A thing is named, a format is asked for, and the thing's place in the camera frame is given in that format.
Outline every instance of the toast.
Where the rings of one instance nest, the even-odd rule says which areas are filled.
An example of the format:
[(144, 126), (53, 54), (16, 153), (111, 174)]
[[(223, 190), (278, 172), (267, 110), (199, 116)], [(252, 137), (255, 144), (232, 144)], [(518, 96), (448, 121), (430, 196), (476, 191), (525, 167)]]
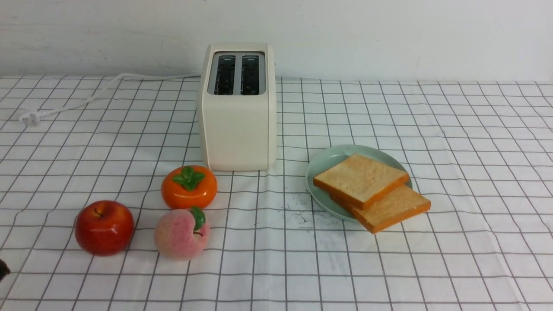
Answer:
[(370, 209), (362, 210), (333, 195), (330, 198), (349, 211), (372, 234), (430, 210), (429, 199), (402, 185), (392, 190)]
[(313, 185), (365, 210), (408, 180), (408, 173), (355, 153), (313, 177)]

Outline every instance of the pink peach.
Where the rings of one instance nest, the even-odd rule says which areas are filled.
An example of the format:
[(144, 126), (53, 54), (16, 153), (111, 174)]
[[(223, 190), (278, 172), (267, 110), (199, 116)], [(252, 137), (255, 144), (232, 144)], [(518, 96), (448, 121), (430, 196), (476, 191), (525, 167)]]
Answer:
[(191, 260), (201, 254), (210, 237), (205, 220), (194, 231), (196, 219), (190, 210), (176, 209), (163, 215), (154, 231), (155, 245), (161, 255), (174, 260)]

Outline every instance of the white toaster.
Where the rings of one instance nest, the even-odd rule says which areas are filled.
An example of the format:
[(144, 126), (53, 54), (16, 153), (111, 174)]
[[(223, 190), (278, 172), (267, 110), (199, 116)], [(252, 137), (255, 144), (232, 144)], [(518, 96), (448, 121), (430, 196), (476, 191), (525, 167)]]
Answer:
[(268, 170), (277, 158), (273, 49), (265, 43), (213, 43), (197, 99), (200, 147), (211, 170)]

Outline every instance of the power cord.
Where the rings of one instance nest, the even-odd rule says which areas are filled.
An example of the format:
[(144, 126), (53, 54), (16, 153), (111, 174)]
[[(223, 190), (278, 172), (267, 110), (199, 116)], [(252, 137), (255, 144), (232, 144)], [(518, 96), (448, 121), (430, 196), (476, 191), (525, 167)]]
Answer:
[(159, 80), (174, 80), (174, 79), (183, 79), (187, 77), (199, 77), (199, 76), (200, 75), (198, 74), (188, 74), (188, 75), (180, 75), (180, 76), (145, 76), (145, 75), (137, 75), (137, 74), (120, 74), (115, 78), (113, 78), (104, 88), (100, 90), (100, 92), (92, 95), (91, 97), (89, 97), (88, 99), (82, 102), (78, 102), (72, 106), (63, 107), (59, 109), (43, 110), (43, 111), (27, 110), (19, 116), (19, 121), (25, 123), (25, 125), (29, 127), (36, 127), (39, 125), (41, 118), (51, 116), (56, 113), (64, 112), (67, 110), (76, 109), (90, 103), (91, 101), (100, 97), (104, 92), (106, 92), (113, 84), (115, 84), (115, 82), (117, 82), (119, 79), (122, 79), (124, 77), (135, 77), (142, 80), (159, 81)]

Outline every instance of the plate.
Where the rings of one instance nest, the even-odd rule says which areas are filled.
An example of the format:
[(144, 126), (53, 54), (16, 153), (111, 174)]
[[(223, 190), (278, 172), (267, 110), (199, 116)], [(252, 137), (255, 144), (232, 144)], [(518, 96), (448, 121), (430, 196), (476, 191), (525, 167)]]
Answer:
[[(407, 172), (401, 163), (388, 154), (378, 149), (355, 144), (330, 147), (317, 155), (315, 159), (310, 161), (307, 165), (305, 181), (307, 182), (307, 189), (313, 196), (315, 202), (317, 202), (321, 209), (327, 211), (334, 217), (351, 222), (357, 222), (357, 220), (347, 210), (332, 201), (326, 191), (313, 185), (313, 177), (344, 161), (354, 153), (358, 153), (362, 156), (364, 155), (367, 158), (380, 161), (393, 168)], [(411, 177), (409, 177), (409, 180), (405, 183), (405, 185), (409, 188), (413, 188)]]

